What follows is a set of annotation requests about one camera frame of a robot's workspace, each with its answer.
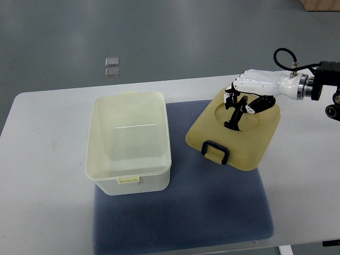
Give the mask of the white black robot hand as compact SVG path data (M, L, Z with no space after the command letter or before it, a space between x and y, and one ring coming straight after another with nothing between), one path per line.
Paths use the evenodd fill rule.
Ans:
M235 79L224 93L225 108L237 108L240 92L258 95L257 99L244 107L248 114L264 112L275 105L275 98L284 95L293 100L310 96L310 81L307 74L283 74L274 71L246 70Z

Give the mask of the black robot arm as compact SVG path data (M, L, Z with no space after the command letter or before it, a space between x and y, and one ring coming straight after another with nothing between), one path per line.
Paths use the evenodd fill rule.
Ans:
M292 71L285 75L273 71L246 70L225 89L226 109L235 108L237 116L257 114L275 105L276 97L283 95L293 100L310 97L319 100L323 86L334 86L333 104L325 109L326 115L339 121L339 62L319 63L313 77Z

